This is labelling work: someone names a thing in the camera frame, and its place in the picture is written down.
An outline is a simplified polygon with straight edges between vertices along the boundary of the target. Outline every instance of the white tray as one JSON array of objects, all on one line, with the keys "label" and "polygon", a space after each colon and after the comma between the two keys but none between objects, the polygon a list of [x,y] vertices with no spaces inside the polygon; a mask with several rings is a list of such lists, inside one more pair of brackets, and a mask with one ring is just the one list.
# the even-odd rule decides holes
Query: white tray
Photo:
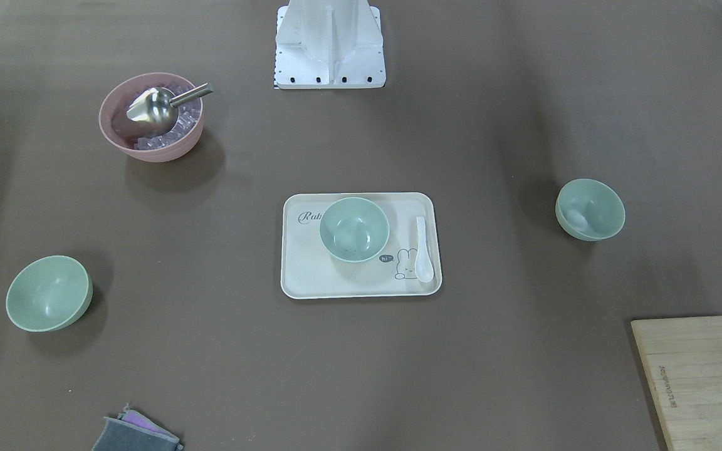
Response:
[{"label": "white tray", "polygon": [[[325,209],[344,197],[372,200],[389,218],[389,243],[375,259],[348,263],[332,257],[319,239]],[[424,216],[435,276],[421,283],[414,274],[416,217]],[[293,299],[427,296],[442,285],[442,264],[433,202],[421,192],[295,194],[283,206],[280,286]]]}]

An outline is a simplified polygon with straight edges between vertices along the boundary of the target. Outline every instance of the pink bowl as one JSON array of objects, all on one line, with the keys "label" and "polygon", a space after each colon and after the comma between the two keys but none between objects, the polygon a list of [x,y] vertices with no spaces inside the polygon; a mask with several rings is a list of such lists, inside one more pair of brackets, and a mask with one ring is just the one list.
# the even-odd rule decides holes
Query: pink bowl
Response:
[{"label": "pink bowl", "polygon": [[137,92],[143,91],[146,86],[157,85],[169,85],[169,83],[177,83],[183,88],[192,89],[194,88],[193,83],[189,80],[184,79],[180,75],[167,74],[165,72],[152,72],[151,74],[138,75],[138,77],[132,77],[116,86],[113,91],[105,97],[104,102],[100,108],[100,130],[105,138],[110,143],[116,146],[118,149],[128,154],[130,157],[135,157],[144,162],[169,162],[175,158],[184,156],[190,151],[197,141],[202,136],[202,129],[204,122],[202,121],[202,99],[192,100],[192,102],[199,102],[200,117],[197,123],[194,124],[193,128],[189,132],[180,138],[180,140],[171,143],[171,145],[163,146],[161,148],[153,148],[149,150],[135,150],[132,148],[132,144],[113,131],[111,126],[111,120],[117,108],[122,108],[124,103],[132,102]]}]

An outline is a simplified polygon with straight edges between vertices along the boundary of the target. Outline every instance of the wooden cutting board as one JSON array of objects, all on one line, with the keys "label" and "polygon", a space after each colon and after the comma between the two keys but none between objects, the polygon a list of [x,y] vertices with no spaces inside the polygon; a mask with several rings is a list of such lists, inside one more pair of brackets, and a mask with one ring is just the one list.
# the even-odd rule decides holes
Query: wooden cutting board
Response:
[{"label": "wooden cutting board", "polygon": [[631,328],[668,449],[722,450],[722,316]]}]

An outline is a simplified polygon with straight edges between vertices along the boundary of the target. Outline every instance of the white spoon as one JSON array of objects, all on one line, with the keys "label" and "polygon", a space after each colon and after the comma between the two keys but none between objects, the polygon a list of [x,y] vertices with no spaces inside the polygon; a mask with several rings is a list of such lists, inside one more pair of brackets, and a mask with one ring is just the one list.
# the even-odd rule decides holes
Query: white spoon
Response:
[{"label": "white spoon", "polygon": [[414,272],[419,282],[428,283],[433,280],[433,263],[427,255],[427,239],[425,237],[425,217],[416,217],[416,265]]}]

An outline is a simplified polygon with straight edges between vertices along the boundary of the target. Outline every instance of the green bowl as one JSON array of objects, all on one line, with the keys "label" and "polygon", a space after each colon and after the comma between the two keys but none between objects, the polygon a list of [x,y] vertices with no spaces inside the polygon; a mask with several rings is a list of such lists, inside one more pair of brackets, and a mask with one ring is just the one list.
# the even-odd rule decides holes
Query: green bowl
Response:
[{"label": "green bowl", "polygon": [[336,259],[366,262],[389,242],[389,220],[375,202],[345,197],[325,210],[319,222],[319,237]]},{"label": "green bowl", "polygon": [[579,240],[595,242],[614,237],[625,224],[622,200],[598,180],[579,178],[568,182],[556,199],[556,219],[565,232]]},{"label": "green bowl", "polygon": [[80,262],[52,255],[29,263],[15,276],[5,305],[11,321],[25,331],[56,331],[85,313],[93,288]]}]

